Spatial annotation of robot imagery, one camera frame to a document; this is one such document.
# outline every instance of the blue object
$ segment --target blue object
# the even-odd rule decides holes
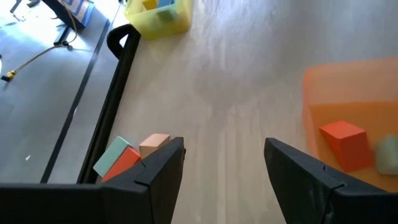
[[[130,144],[126,140],[120,136],[116,137],[93,167],[98,175],[104,177],[128,146]]]
[[[159,0],[157,7],[168,6],[169,4],[174,4],[174,0]]]

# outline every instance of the toy block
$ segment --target toy block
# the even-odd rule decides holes
[[[169,134],[153,134],[139,145],[141,159],[149,156],[170,141]]]
[[[143,0],[142,4],[147,10],[155,9],[159,0]]]
[[[174,0],[159,0],[157,7],[168,6],[170,4],[174,4]]]
[[[121,174],[140,160],[141,157],[139,153],[136,152],[132,147],[128,146],[119,157],[119,159],[117,159],[117,161],[113,164],[112,168],[110,168],[108,173],[106,173],[106,175],[102,179],[102,182],[105,182],[110,178]]]
[[[337,121],[322,126],[320,132],[344,171],[356,171],[374,164],[365,130],[346,121]]]
[[[380,174],[398,174],[398,139],[392,134],[377,146],[376,167]]]
[[[93,167],[98,175],[104,177],[128,146],[130,144],[126,140],[120,136],[116,137]]]

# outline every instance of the yellow cable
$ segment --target yellow cable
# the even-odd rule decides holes
[[[66,7],[66,5],[65,5],[65,3],[64,3],[64,0],[61,0],[61,3],[62,3],[62,5],[63,5],[63,7],[65,8],[65,10],[67,11],[67,13],[68,13],[68,15],[69,15],[69,18],[70,18],[70,20],[72,21],[73,30],[75,31],[75,36],[74,36],[74,38],[73,38],[71,41],[67,42],[68,45],[69,45],[70,43],[72,43],[73,41],[75,41],[76,38],[77,38],[77,27],[76,27],[75,20],[73,19],[72,14],[70,13],[70,11],[68,10],[68,8]],[[62,44],[59,44],[59,45],[55,45],[55,46],[49,47],[49,48],[45,49],[43,52],[37,54],[35,57],[32,57],[31,59],[29,59],[27,62],[23,63],[23,64],[22,64],[20,67],[18,67],[17,69],[11,70],[10,72],[7,72],[7,75],[6,75],[6,76],[7,76],[8,78],[10,78],[10,79],[13,79],[14,76],[15,76],[20,70],[22,70],[26,65],[28,65],[28,64],[31,63],[31,62],[33,62],[35,59],[37,59],[37,58],[40,57],[41,55],[43,55],[43,54],[45,54],[45,53],[49,52],[50,50],[52,50],[52,49],[54,49],[54,48],[57,48],[57,47],[67,47],[67,46],[64,46],[64,45],[62,45]]]

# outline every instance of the black table edge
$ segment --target black table edge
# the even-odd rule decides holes
[[[119,41],[126,35],[127,41],[122,47]],[[104,105],[76,182],[77,184],[94,184],[97,180],[98,175],[93,170],[93,166],[106,149],[140,38],[141,35],[138,31],[129,24],[117,27],[108,34],[108,47],[119,59],[119,62],[106,94]]]

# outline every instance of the cable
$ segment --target cable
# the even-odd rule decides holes
[[[66,5],[65,5],[65,3],[64,3],[64,0],[61,0],[61,3],[62,3],[62,5],[63,5],[63,8],[67,11],[70,20],[72,21],[73,30],[75,31],[75,36],[74,36],[74,38],[73,38],[71,41],[69,41],[69,42],[66,41],[66,40],[64,40],[61,44],[58,44],[58,45],[55,45],[55,46],[52,46],[52,47],[49,47],[49,48],[45,49],[43,52],[37,54],[36,56],[34,56],[34,57],[32,57],[31,59],[29,59],[27,62],[23,63],[23,64],[22,64],[20,67],[18,67],[17,69],[11,70],[10,72],[7,72],[6,75],[3,75],[3,76],[1,77],[2,80],[6,81],[6,82],[11,81],[19,71],[21,71],[26,65],[28,65],[28,64],[31,63],[31,62],[33,62],[35,59],[37,59],[37,58],[40,57],[41,55],[43,55],[43,54],[45,54],[45,53],[49,52],[50,50],[55,49],[55,48],[57,48],[57,47],[68,47],[70,43],[72,43],[73,41],[76,40],[76,38],[77,38],[77,27],[76,27],[75,20],[73,19],[72,14],[70,13],[70,11],[68,10],[68,8],[66,7]]]

